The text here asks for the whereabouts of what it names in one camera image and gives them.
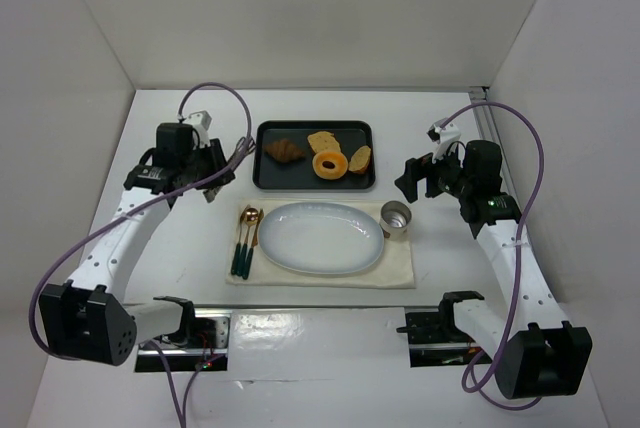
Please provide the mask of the metal tongs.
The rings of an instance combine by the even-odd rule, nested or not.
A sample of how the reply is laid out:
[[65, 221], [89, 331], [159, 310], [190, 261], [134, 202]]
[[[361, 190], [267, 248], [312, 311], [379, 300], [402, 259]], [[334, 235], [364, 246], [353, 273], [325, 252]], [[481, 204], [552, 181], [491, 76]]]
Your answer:
[[241, 137], [238, 140], [236, 144], [236, 148], [233, 152], [233, 155], [228, 160], [228, 163], [233, 166], [233, 169], [229, 173], [221, 177], [219, 179], [219, 183], [216, 186], [212, 188], [207, 188], [203, 191], [204, 198], [208, 203], [212, 203], [217, 197], [217, 195], [220, 193], [220, 191], [223, 189], [223, 187], [228, 185], [235, 179], [234, 171], [240, 166], [240, 164], [244, 161], [244, 159], [247, 156], [249, 156], [255, 151], [256, 142], [252, 137], [248, 138], [247, 148], [245, 150], [242, 149], [242, 146], [244, 145], [245, 140], [246, 140], [245, 137]]

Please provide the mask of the orange glazed donut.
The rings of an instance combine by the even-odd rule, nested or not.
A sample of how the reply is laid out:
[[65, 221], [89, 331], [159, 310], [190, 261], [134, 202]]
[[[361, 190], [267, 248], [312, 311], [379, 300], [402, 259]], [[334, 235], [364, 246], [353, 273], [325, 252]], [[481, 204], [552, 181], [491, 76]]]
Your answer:
[[315, 174], [324, 180], [338, 180], [348, 171], [348, 160], [341, 152], [323, 151], [312, 160]]

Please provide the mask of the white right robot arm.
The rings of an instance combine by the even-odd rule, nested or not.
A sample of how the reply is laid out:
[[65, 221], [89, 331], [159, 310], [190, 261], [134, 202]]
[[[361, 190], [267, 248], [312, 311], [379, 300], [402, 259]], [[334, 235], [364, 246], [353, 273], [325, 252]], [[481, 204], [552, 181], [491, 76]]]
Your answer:
[[438, 306], [441, 330], [468, 337], [495, 363], [491, 375], [510, 400], [571, 396], [578, 391], [592, 339], [575, 327], [551, 294], [532, 252], [515, 199], [501, 188], [502, 154], [489, 141], [467, 143], [406, 161], [395, 184], [413, 203], [418, 183], [429, 198], [449, 194], [499, 282], [507, 316], [477, 291], [447, 292]]

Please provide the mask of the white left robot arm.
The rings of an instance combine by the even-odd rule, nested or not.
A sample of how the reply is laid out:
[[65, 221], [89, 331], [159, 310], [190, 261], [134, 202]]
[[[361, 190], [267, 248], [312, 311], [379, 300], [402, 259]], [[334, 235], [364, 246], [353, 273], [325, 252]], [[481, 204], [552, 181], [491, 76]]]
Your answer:
[[162, 123], [156, 144], [128, 173], [114, 227], [99, 235], [89, 256], [62, 284], [48, 283], [38, 296], [48, 349], [53, 355], [119, 366], [135, 346], [166, 337], [186, 344], [194, 333], [191, 301], [157, 296], [126, 308], [123, 299], [154, 231], [187, 186], [213, 200], [234, 179], [219, 139], [208, 136], [209, 117]]

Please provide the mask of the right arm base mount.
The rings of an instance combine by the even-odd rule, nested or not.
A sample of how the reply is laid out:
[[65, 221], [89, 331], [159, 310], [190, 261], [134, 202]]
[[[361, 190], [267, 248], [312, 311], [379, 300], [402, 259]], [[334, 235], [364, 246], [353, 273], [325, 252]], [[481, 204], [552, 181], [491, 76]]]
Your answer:
[[447, 331], [435, 308], [407, 308], [396, 332], [406, 338], [412, 368], [465, 366], [480, 351], [468, 335]]

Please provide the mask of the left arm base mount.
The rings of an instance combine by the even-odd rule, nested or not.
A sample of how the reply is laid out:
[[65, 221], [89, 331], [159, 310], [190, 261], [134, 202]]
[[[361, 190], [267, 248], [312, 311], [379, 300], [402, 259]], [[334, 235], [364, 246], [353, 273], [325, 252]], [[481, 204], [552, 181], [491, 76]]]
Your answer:
[[186, 341], [172, 341], [168, 335], [153, 339], [174, 373], [223, 372], [228, 368], [231, 336], [230, 310], [196, 309], [195, 326]]

